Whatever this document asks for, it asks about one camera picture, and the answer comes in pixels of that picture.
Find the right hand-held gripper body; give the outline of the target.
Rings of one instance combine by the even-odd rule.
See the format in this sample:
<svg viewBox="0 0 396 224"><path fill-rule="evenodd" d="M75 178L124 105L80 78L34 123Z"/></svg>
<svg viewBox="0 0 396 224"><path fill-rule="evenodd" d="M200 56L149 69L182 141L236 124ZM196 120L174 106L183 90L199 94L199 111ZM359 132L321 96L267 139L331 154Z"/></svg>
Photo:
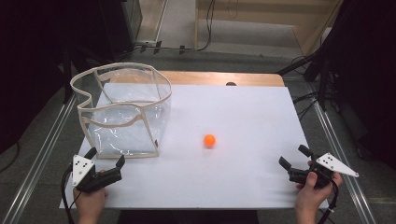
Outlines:
<svg viewBox="0 0 396 224"><path fill-rule="evenodd" d="M360 176L358 172L355 172L346 164L336 159L331 153L325 153L319 156L312 152L305 152L305 156L311 160L311 164L307 170L292 168L288 164L289 181L304 185L308 174L314 172L318 176L315 188L322 189L332 181L332 174L334 172L353 177Z"/></svg>

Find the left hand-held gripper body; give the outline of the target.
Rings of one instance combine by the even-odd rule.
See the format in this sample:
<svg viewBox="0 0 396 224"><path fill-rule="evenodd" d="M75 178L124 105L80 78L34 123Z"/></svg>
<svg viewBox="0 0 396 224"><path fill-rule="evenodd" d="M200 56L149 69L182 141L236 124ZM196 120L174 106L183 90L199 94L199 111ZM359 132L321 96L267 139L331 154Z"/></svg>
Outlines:
<svg viewBox="0 0 396 224"><path fill-rule="evenodd" d="M95 171L95 162L75 155L72 163L72 185L79 191L92 193L121 180L116 166L104 172Z"/></svg>

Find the clear plastic bag beige trim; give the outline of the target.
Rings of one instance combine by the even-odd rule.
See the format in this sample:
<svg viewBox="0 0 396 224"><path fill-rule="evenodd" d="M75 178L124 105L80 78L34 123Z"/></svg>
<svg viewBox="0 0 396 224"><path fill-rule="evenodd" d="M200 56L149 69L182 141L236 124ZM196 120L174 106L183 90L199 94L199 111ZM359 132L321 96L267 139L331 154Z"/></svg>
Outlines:
<svg viewBox="0 0 396 224"><path fill-rule="evenodd" d="M72 77L70 86L81 129L100 159L159 155L171 112L167 77L150 65L112 63Z"/></svg>

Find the person's left hand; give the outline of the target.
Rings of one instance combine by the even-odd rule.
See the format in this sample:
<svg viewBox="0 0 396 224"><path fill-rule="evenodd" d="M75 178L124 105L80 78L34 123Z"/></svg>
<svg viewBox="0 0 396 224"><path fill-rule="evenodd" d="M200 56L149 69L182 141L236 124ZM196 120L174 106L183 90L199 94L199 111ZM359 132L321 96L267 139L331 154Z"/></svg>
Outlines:
<svg viewBox="0 0 396 224"><path fill-rule="evenodd" d="M92 193L73 189L74 200L78 210L78 217L100 217L105 208L108 192L101 188Z"/></svg>

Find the person's right hand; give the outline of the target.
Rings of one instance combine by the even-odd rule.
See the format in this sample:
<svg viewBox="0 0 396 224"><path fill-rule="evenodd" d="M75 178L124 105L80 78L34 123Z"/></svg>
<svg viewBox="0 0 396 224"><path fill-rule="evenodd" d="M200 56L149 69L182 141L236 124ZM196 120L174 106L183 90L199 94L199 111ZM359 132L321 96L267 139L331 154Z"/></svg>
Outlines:
<svg viewBox="0 0 396 224"><path fill-rule="evenodd" d="M317 181L318 175L315 172L309 172L305 183L296 185L297 190L299 190L294 205L296 214L315 214L318 207L332 194L332 183L318 189L316 187Z"/></svg>

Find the white board sheet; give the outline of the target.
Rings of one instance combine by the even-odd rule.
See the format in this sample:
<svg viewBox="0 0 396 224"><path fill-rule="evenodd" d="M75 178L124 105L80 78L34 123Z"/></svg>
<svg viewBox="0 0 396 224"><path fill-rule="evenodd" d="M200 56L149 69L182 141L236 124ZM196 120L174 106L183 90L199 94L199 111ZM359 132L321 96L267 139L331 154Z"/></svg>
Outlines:
<svg viewBox="0 0 396 224"><path fill-rule="evenodd" d="M175 85L156 158L129 159L108 186L112 209L291 208L305 136L285 87ZM206 147L213 134L216 144Z"/></svg>

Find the black metal stand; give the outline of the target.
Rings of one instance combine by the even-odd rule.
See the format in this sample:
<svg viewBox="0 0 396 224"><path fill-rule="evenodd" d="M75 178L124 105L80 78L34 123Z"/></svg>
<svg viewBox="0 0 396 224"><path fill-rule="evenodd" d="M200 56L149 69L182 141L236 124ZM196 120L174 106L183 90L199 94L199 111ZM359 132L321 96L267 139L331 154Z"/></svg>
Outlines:
<svg viewBox="0 0 396 224"><path fill-rule="evenodd" d="M63 69L64 69L64 103L66 104L72 96L72 88L70 87L70 80L72 78L72 67L79 71L79 56L74 45L63 46Z"/></svg>

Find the black tripod stand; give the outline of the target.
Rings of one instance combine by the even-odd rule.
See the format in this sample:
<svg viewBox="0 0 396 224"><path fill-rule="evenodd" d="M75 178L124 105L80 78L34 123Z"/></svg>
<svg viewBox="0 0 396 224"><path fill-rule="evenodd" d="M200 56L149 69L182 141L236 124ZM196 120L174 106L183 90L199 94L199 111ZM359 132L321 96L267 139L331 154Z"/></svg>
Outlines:
<svg viewBox="0 0 396 224"><path fill-rule="evenodd" d="M330 73L330 61L328 59L314 52L308 56L303 56L301 60L291 63L289 66L276 71L276 73L284 76L299 67L303 67L307 63L308 67L303 73L304 80L313 82L317 76L320 76L317 100L320 108L325 111L325 98Z"/></svg>

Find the dark cabinet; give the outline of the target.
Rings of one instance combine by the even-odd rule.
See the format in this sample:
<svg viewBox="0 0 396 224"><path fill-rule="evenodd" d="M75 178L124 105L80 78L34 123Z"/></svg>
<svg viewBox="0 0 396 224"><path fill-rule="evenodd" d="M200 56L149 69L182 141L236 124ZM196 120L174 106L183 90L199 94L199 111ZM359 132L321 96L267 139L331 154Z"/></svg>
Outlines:
<svg viewBox="0 0 396 224"><path fill-rule="evenodd" d="M143 20L139 0L99 0L109 41L110 57L115 59L134 49Z"/></svg>

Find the aluminium floor rail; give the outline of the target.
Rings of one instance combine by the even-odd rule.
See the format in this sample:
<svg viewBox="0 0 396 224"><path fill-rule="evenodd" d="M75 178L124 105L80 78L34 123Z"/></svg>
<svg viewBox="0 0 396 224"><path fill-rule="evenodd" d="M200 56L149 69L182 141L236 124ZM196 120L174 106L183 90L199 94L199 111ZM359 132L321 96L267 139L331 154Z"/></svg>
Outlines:
<svg viewBox="0 0 396 224"><path fill-rule="evenodd" d="M5 218L2 221L2 224L18 224L21 214L23 213L26 204L29 202L38 179L50 158L50 154L59 138L59 135L66 123L75 101L76 96L75 94L72 94L70 98L62 105L43 145L38 151L35 160L29 172L27 173L27 176L23 179L21 185L19 186L12 204L8 208Z"/></svg>
<svg viewBox="0 0 396 224"><path fill-rule="evenodd" d="M322 111L319 103L315 104L315 110L323 128L323 131L325 132L326 137L329 141L332 150L331 153L343 164L350 166L346 153L344 152L343 147L335 133L335 130L332 127L332 123L329 119L328 113ZM354 203L358 215L361 219L361 223L377 224L375 216L361 188L358 178L347 174L343 174L343 177L346 183L346 187L350 193L352 202Z"/></svg>

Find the light wooden shelf frame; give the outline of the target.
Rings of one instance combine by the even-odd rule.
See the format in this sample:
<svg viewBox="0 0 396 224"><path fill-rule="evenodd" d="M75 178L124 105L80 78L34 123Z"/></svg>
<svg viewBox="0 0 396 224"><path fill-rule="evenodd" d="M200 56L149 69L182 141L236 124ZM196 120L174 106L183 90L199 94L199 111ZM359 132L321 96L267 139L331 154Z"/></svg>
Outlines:
<svg viewBox="0 0 396 224"><path fill-rule="evenodd" d="M214 20L291 25L304 56L313 53L344 0L195 0L194 46L199 20L214 5Z"/></svg>

